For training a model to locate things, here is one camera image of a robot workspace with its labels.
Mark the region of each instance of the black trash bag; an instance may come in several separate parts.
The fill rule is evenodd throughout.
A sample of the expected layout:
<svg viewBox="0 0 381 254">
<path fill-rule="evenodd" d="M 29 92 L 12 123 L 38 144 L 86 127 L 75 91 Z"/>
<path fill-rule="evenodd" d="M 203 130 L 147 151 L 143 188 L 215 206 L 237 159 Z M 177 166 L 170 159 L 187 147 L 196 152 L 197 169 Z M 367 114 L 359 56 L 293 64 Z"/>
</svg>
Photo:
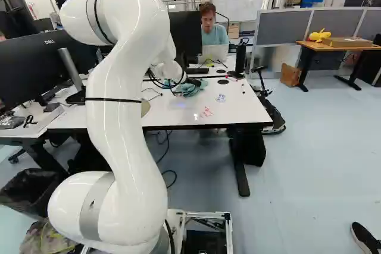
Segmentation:
<svg viewBox="0 0 381 254">
<path fill-rule="evenodd" d="M 0 205 L 36 219 L 46 218 L 49 199 L 63 179 L 53 171 L 23 170 L 0 190 Z"/>
</svg>

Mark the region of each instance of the man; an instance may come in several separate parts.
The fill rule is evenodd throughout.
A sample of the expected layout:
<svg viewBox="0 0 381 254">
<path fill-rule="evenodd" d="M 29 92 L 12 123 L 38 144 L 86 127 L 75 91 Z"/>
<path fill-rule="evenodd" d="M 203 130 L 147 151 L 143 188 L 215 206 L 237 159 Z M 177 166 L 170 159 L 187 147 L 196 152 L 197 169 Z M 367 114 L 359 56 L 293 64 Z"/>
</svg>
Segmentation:
<svg viewBox="0 0 381 254">
<path fill-rule="evenodd" d="M 216 21 L 216 6 L 211 2 L 204 2 L 200 5 L 200 12 L 202 45 L 229 44 L 225 27 L 214 23 Z"/>
</svg>

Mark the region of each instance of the black speaker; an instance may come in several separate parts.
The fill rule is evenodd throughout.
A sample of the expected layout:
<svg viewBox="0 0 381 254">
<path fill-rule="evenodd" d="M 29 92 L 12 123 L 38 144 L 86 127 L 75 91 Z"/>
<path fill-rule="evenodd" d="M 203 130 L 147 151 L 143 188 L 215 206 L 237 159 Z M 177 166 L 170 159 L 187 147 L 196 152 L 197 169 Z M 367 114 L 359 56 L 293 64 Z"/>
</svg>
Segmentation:
<svg viewBox="0 0 381 254">
<path fill-rule="evenodd" d="M 236 69 L 235 71 L 228 71 L 227 74 L 236 78 L 236 79 L 243 79 L 245 76 L 242 74 L 245 70 L 245 63 L 246 63 L 246 45 L 248 42 L 244 42 L 243 39 L 239 41 L 239 44 L 237 45 L 237 53 L 236 53 Z"/>
</svg>

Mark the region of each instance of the black sneaker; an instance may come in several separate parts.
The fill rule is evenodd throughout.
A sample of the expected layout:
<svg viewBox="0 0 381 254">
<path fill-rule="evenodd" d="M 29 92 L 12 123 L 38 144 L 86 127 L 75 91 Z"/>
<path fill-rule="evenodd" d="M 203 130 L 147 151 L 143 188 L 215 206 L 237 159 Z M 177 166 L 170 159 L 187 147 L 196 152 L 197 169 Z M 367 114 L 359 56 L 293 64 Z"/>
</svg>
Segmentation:
<svg viewBox="0 0 381 254">
<path fill-rule="evenodd" d="M 381 242 L 371 235 L 371 233 L 358 222 L 351 225 L 353 239 L 365 254 L 380 254 Z"/>
</svg>

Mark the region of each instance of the yellow plush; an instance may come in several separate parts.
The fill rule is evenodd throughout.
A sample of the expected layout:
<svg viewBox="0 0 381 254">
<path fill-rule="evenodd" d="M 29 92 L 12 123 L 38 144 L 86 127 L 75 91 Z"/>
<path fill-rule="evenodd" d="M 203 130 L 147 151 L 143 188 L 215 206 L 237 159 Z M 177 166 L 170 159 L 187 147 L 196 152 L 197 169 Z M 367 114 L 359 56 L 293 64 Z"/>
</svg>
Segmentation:
<svg viewBox="0 0 381 254">
<path fill-rule="evenodd" d="M 309 41 L 320 43 L 322 39 L 331 37 L 331 32 L 324 32 L 323 28 L 320 32 L 312 32 L 308 37 Z"/>
</svg>

